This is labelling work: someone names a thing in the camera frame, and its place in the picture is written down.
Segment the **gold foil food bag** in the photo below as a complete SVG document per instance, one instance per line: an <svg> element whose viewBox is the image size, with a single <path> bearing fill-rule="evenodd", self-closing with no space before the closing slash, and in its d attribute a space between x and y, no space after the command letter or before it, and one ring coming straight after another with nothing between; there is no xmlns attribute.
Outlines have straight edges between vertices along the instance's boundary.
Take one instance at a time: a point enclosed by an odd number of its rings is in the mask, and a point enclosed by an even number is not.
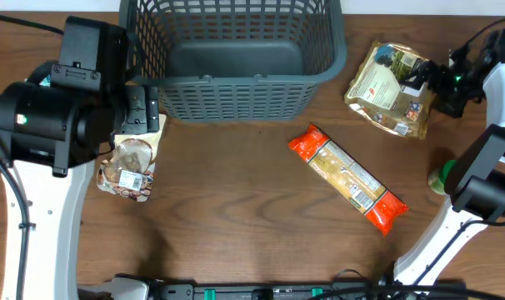
<svg viewBox="0 0 505 300"><path fill-rule="evenodd" d="M435 95L428 88L428 80L422 86L403 86L398 81L427 60L408 46L373 42L349 83L344 102L388 133L424 139Z"/></svg>

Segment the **grey plastic slotted basket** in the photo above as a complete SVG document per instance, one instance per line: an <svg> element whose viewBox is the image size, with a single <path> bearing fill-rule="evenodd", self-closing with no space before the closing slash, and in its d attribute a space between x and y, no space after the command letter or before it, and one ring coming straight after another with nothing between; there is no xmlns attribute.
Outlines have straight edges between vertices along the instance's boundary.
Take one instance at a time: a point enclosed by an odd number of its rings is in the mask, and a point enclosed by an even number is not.
<svg viewBox="0 0 505 300"><path fill-rule="evenodd" d="M135 83L190 122L288 120L344 68L339 0L122 0Z"/></svg>

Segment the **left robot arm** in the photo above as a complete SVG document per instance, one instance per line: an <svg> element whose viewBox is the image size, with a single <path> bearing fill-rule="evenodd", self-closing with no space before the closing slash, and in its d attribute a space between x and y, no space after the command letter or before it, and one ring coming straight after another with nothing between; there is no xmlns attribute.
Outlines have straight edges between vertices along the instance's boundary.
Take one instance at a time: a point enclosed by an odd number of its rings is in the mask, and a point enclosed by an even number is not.
<svg viewBox="0 0 505 300"><path fill-rule="evenodd" d="M83 203L99 148L159 129L158 93L133 86L123 27L69 17L59 59L0 94L0 173L7 204L2 297L146 299L140 279L78 286Z"/></svg>

